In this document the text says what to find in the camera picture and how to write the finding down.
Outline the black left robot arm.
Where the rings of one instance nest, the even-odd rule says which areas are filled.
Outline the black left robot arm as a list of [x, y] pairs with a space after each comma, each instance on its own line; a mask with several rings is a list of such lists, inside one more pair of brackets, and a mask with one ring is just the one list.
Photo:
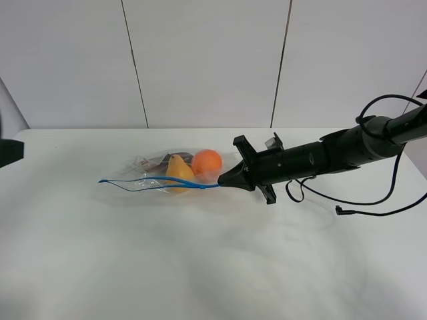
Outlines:
[[0, 168], [23, 159], [25, 148], [25, 144], [22, 141], [6, 139], [4, 137], [4, 127], [3, 116], [1, 116]]

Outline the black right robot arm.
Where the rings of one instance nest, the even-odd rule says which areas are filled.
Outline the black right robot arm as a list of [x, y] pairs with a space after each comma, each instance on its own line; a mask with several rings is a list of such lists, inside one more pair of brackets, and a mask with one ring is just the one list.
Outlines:
[[361, 165], [397, 156], [404, 144], [426, 137], [426, 106], [397, 118], [360, 115], [357, 125], [322, 137], [319, 141], [285, 149], [277, 135], [257, 152], [245, 136], [234, 139], [242, 160], [218, 178], [221, 187], [246, 191], [260, 189], [267, 204], [276, 202], [274, 184], [341, 173]]

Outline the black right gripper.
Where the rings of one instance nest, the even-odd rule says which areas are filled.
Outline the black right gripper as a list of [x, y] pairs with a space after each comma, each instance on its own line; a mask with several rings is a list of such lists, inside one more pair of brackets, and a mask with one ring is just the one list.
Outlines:
[[257, 152], [244, 135], [234, 139], [242, 156], [241, 163], [218, 177], [220, 187], [233, 187], [246, 191], [254, 191], [257, 187], [263, 194], [268, 205], [276, 203], [276, 193], [271, 182], [267, 182], [268, 175], [277, 164], [274, 159], [283, 149], [267, 149]]

